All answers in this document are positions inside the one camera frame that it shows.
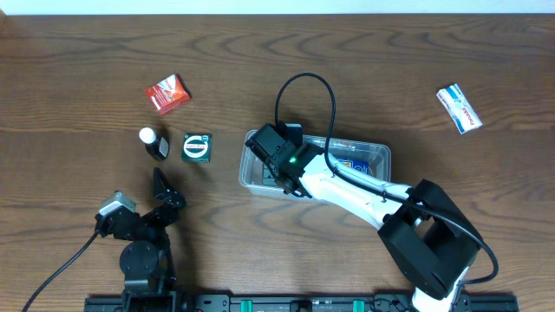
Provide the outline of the red small box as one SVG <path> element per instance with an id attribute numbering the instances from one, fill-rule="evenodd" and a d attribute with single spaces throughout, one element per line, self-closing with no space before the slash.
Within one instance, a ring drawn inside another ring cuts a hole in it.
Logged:
<path id="1" fill-rule="evenodd" d="M 159 115 L 164 115 L 192 99 L 179 74 L 172 74 L 145 90 Z"/>

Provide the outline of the white Panadol box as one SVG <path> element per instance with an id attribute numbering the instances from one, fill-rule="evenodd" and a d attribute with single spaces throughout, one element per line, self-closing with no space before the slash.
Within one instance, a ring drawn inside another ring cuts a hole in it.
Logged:
<path id="1" fill-rule="evenodd" d="M 460 134 L 482 126 L 480 118 L 457 84 L 440 89 L 436 96 L 447 110 Z"/>

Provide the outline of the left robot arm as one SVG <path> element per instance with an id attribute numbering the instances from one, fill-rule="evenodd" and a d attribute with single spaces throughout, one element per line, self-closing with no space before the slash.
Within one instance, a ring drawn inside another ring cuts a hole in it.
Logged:
<path id="1" fill-rule="evenodd" d="M 95 215 L 95 232 L 102 237 L 128 241 L 119 265 L 124 274 L 122 311 L 178 311 L 180 295 L 167 226 L 180 219 L 185 197 L 170 185 L 158 167 L 153 169 L 153 198 L 160 205 L 144 215 L 135 202 L 116 192 Z"/>

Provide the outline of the blue cooling patch box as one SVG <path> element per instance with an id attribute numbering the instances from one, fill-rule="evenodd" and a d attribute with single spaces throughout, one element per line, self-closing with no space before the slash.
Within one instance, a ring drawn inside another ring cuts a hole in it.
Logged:
<path id="1" fill-rule="evenodd" d="M 338 159 L 338 161 L 347 167 L 351 167 L 357 170 L 358 172 L 362 172 L 368 175 L 372 174 L 372 170 L 369 168 L 369 163 L 366 161 L 354 159 Z"/>

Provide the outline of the clear plastic container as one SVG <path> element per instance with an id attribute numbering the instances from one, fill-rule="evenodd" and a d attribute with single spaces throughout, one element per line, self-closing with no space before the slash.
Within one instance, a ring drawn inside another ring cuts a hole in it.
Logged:
<path id="1" fill-rule="evenodd" d="M 369 176 L 388 182 L 391 179 L 391 151 L 385 145 L 354 140 L 331 139 L 329 152 L 337 160 L 354 159 L 366 161 L 372 170 L 372 174 Z M 241 156 L 238 181 L 253 195 L 318 202 L 318 199 L 314 198 L 296 198 L 284 194 L 283 189 L 274 182 L 264 162 L 258 159 L 246 146 L 244 146 Z"/>

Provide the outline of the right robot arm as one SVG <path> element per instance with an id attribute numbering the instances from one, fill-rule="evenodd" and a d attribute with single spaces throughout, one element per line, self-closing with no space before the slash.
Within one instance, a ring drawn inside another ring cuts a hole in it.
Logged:
<path id="1" fill-rule="evenodd" d="M 435 183 L 417 186 L 376 179 L 346 166 L 327 145 L 271 124 L 246 146 L 269 168 L 284 193 L 342 207 L 374 226 L 400 272 L 415 286 L 413 311 L 449 311 L 483 248 L 479 232 Z"/>

